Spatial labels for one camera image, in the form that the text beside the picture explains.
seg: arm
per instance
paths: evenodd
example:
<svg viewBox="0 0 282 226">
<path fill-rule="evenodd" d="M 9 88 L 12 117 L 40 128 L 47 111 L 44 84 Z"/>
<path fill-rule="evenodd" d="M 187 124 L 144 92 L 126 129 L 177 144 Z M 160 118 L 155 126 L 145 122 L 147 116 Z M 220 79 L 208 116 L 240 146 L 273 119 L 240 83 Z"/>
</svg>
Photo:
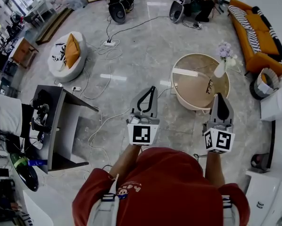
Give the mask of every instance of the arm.
<svg viewBox="0 0 282 226">
<path fill-rule="evenodd" d="M 246 64 L 247 71 L 252 73 L 260 73 L 264 68 L 272 69 L 277 76 L 282 75 L 282 64 L 262 52 L 257 52 Z"/>
<path fill-rule="evenodd" d="M 217 188 L 225 184 L 220 154 L 208 152 L 205 178 Z"/>
<path fill-rule="evenodd" d="M 240 2 L 238 0 L 230 0 L 229 5 L 233 5 L 235 7 L 238 7 L 240 9 L 244 10 L 244 11 L 252 10 L 251 6 L 247 5 L 246 3 Z"/>
<path fill-rule="evenodd" d="M 140 145 L 128 145 L 119 159 L 116 161 L 111 171 L 109 172 L 113 178 L 119 174 L 119 181 L 122 181 L 129 173 L 132 166 L 136 163 L 139 155 Z"/>
</svg>

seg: black desk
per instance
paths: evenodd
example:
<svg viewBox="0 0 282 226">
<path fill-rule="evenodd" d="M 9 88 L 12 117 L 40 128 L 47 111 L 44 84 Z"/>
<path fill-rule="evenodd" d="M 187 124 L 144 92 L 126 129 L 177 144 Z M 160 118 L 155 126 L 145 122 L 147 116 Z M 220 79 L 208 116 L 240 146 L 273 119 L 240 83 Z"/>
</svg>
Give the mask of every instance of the black desk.
<svg viewBox="0 0 282 226">
<path fill-rule="evenodd" d="M 27 145 L 25 143 L 28 158 L 48 160 L 47 165 L 39 166 L 39 168 L 46 173 L 49 171 L 88 165 L 88 161 L 80 163 L 71 161 L 73 139 L 80 106 L 86 106 L 96 112 L 98 112 L 98 110 L 72 95 L 63 89 L 63 87 L 38 85 L 34 98 L 37 97 L 42 89 L 48 92 L 51 96 L 50 111 L 46 120 L 46 126 L 51 126 L 51 132 L 45 133 L 41 150 L 35 148 L 33 145 L 26 148 Z"/>
</svg>

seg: cartoon print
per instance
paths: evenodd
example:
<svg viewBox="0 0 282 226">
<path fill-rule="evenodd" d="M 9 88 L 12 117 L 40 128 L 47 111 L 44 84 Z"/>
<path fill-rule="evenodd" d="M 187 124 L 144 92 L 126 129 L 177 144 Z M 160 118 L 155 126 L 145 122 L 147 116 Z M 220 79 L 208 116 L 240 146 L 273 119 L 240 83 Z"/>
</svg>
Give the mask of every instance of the cartoon print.
<svg viewBox="0 0 282 226">
<path fill-rule="evenodd" d="M 123 186 L 118 188 L 117 196 L 119 199 L 125 199 L 128 196 L 130 190 L 132 192 L 139 192 L 141 190 L 141 183 L 137 182 L 126 182 Z"/>
<path fill-rule="evenodd" d="M 119 199 L 124 199 L 124 198 L 127 197 L 128 191 L 123 188 L 123 189 L 121 189 L 120 191 L 118 191 L 117 195 L 118 195 L 118 198 L 119 198 Z"/>
<path fill-rule="evenodd" d="M 134 189 L 136 190 L 136 192 L 139 192 L 141 190 L 141 188 L 137 186 L 134 186 Z"/>
</svg>

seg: striped blanket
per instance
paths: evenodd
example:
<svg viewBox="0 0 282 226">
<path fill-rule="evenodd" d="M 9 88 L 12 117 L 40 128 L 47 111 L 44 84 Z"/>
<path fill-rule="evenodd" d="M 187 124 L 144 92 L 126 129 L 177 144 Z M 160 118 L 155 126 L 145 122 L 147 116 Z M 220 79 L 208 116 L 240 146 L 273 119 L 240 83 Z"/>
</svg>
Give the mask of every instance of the striped blanket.
<svg viewBox="0 0 282 226">
<path fill-rule="evenodd" d="M 254 29 L 251 27 L 249 21 L 245 18 L 245 15 L 247 15 L 247 13 L 244 10 L 232 5 L 230 5 L 228 9 L 231 12 L 231 14 L 233 14 L 233 16 L 236 18 L 236 20 L 239 21 L 239 23 L 246 30 L 248 41 L 253 52 L 254 53 L 261 52 L 262 50 L 260 49 L 256 33 Z"/>
</svg>

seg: person sitting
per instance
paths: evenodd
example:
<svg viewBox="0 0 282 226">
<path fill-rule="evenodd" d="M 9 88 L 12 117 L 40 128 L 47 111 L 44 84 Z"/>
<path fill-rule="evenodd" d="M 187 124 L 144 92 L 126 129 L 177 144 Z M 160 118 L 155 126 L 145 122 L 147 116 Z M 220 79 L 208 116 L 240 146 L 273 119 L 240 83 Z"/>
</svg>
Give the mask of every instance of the person sitting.
<svg viewBox="0 0 282 226">
<path fill-rule="evenodd" d="M 184 14 L 191 16 L 191 13 L 200 12 L 196 16 L 199 22 L 209 22 L 209 14 L 213 9 L 215 3 L 212 0 L 191 0 L 191 3 L 184 5 Z"/>
<path fill-rule="evenodd" d="M 29 137 L 33 108 L 19 99 L 0 95 L 0 132 L 18 137 Z"/>
</svg>

